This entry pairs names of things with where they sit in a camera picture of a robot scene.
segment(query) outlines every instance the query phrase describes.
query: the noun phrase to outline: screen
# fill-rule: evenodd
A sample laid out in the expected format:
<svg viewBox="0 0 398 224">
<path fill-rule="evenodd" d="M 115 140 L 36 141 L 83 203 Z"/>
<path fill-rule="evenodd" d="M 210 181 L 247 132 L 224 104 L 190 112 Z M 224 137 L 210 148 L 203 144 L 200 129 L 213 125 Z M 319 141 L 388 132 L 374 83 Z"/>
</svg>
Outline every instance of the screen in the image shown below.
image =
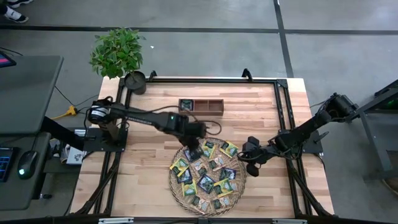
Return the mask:
<svg viewBox="0 0 398 224">
<path fill-rule="evenodd" d="M 15 65 L 16 63 L 0 52 L 0 68 Z"/>
</svg>

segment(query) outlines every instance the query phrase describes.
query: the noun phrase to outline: potted plant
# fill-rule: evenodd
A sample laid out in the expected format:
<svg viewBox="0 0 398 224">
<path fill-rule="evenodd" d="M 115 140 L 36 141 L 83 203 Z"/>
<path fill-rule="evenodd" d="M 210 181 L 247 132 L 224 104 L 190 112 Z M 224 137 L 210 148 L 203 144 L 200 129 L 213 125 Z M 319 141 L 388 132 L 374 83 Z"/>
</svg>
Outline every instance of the potted plant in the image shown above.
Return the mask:
<svg viewBox="0 0 398 224">
<path fill-rule="evenodd" d="M 146 78 L 137 70 L 142 65 L 139 40 L 145 37 L 139 35 L 138 30 L 121 28 L 111 30 L 108 35 L 95 35 L 95 38 L 99 44 L 90 55 L 93 71 L 110 79 L 125 76 L 127 88 L 135 94 L 144 94 Z"/>
</svg>

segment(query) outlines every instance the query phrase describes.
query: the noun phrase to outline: computer mouse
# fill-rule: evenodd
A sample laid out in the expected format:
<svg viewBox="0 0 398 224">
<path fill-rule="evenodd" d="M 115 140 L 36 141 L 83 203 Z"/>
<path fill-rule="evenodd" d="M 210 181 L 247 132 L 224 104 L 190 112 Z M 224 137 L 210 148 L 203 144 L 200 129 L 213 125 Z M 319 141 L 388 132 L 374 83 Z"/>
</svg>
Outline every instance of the computer mouse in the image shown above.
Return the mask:
<svg viewBox="0 0 398 224">
<path fill-rule="evenodd" d="M 29 179 L 35 173 L 37 152 L 27 151 L 18 162 L 18 176 L 22 180 Z"/>
</svg>

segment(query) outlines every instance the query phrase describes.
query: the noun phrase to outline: keyboard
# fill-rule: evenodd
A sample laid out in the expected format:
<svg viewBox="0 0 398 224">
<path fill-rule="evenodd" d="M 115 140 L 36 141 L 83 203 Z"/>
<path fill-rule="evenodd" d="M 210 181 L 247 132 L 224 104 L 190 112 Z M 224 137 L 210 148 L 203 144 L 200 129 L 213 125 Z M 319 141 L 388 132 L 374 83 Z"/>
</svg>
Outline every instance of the keyboard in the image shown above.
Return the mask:
<svg viewBox="0 0 398 224">
<path fill-rule="evenodd" d="M 0 182 L 7 181 L 17 150 L 16 147 L 0 147 Z"/>
</svg>

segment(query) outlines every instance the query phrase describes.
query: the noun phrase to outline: desk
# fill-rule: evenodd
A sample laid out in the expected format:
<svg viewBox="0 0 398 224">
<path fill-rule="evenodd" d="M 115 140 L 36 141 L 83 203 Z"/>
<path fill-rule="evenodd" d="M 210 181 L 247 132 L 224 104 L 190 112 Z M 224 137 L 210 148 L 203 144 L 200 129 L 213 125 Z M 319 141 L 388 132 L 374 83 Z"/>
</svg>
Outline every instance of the desk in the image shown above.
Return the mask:
<svg viewBox="0 0 398 224">
<path fill-rule="evenodd" d="M 117 79 L 105 78 L 99 98 L 116 97 L 118 82 Z M 307 94 L 301 78 L 290 78 L 287 82 L 294 118 L 298 126 L 311 118 Z M 266 142 L 280 129 L 274 89 L 268 84 L 149 83 L 147 92 L 142 96 L 133 95 L 130 105 L 152 110 L 162 106 L 177 105 L 179 98 L 224 99 L 222 118 L 198 118 L 220 122 L 223 125 L 223 131 L 217 137 L 230 140 L 237 146 L 241 146 L 250 135 L 257 137 L 261 142 Z M 210 131 L 216 132 L 216 129 L 217 126 L 214 125 Z M 180 143 L 173 136 L 165 135 L 151 126 L 130 123 L 126 151 L 122 153 L 119 167 L 112 216 L 193 216 L 180 208 L 172 197 L 168 185 L 169 166 L 176 150 L 180 147 Z M 77 211 L 97 187 L 103 157 L 103 152 L 95 152 L 84 160 L 71 212 Z M 325 209 L 333 213 L 321 162 L 313 155 L 304 154 L 303 163 L 308 187 Z M 107 195 L 105 190 L 103 202 Z M 302 194 L 299 190 L 298 196 L 300 208 L 304 211 Z M 284 159 L 275 157 L 262 166 L 259 177 L 248 177 L 246 189 L 238 204 L 221 217 L 287 218 L 293 216 L 286 163 Z"/>
<path fill-rule="evenodd" d="M 14 139 L 15 137 L 0 138 L 0 142 Z M 27 136 L 20 140 L 4 144 L 7 147 L 19 147 L 16 158 L 12 163 L 12 167 L 7 179 L 7 182 L 0 183 L 0 210 L 23 210 L 27 209 L 32 198 L 40 193 L 42 189 L 43 166 L 46 158 L 46 152 L 51 135 L 49 133 L 41 133 L 37 135 L 37 140 L 33 148 L 37 152 L 36 170 L 34 175 L 27 179 L 21 180 L 18 177 L 18 161 L 24 152 L 32 149 L 35 141 L 35 136 Z"/>
<path fill-rule="evenodd" d="M 63 63 L 60 56 L 16 56 L 0 69 L 0 134 L 35 134 L 42 127 Z"/>
</svg>

